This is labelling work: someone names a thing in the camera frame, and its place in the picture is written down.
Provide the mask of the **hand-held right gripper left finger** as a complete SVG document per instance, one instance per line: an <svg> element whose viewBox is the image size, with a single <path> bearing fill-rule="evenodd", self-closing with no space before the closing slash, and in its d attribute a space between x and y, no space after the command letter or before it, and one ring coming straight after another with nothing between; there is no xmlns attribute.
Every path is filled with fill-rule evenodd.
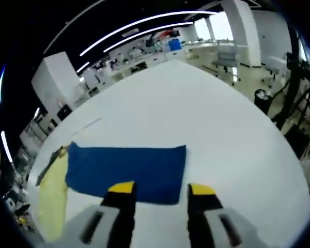
<svg viewBox="0 0 310 248"><path fill-rule="evenodd" d="M135 227L136 182L108 188L99 205L86 208L78 218L82 247L130 247Z"/></svg>

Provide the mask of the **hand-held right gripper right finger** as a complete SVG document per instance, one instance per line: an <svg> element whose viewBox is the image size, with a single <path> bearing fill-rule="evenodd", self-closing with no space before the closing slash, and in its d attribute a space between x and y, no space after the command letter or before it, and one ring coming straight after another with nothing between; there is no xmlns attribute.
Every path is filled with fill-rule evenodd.
<svg viewBox="0 0 310 248"><path fill-rule="evenodd" d="M253 224L233 208L224 208L209 186L188 184L187 212L191 247L262 247Z"/></svg>

